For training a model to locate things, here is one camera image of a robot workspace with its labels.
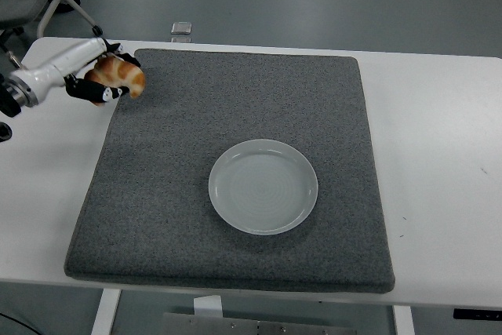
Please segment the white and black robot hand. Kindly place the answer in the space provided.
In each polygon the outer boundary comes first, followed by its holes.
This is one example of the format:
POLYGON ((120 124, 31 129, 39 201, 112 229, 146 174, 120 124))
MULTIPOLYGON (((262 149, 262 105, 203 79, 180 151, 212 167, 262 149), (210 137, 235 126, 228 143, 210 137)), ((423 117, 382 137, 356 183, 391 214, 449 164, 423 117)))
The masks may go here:
POLYGON ((124 94, 137 98, 145 86, 136 58, 104 38, 81 42, 36 68, 20 68, 4 84, 6 95, 19 107, 40 104, 56 87, 64 87, 72 97, 104 104, 124 94))

